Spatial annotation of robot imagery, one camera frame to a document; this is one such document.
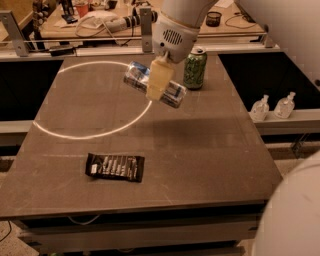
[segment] green can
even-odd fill
[[[185,60],[183,85],[190,90],[198,90],[203,86],[206,70],[207,53],[201,47],[194,47]]]

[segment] metal frame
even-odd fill
[[[24,42],[24,37],[12,11],[0,10],[0,18],[12,40],[16,54],[20,57],[27,57],[29,55],[29,49]]]

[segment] plastic bottle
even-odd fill
[[[293,98],[296,94],[294,92],[290,92],[290,94],[281,100],[279,100],[276,108],[273,113],[276,117],[279,118],[288,118],[294,109],[294,101]]]
[[[268,95],[263,95],[261,100],[258,100],[256,103],[253,104],[250,116],[255,121],[263,121],[269,111],[269,104],[268,104]]]

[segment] floor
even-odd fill
[[[282,176],[288,174],[295,166],[301,163],[305,158],[312,155],[320,149],[320,142],[305,142],[298,153],[294,153],[290,143],[267,143],[266,144]],[[0,187],[7,175],[7,172],[0,172]],[[19,228],[11,224],[12,232],[0,242],[1,256],[37,256],[38,253],[20,241],[17,237]],[[0,240],[6,236],[10,227],[8,222],[0,222]],[[240,243],[245,248],[244,256],[251,256],[252,240],[245,240]]]

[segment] snack package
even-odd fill
[[[100,179],[141,182],[144,157],[88,154],[86,174]]]

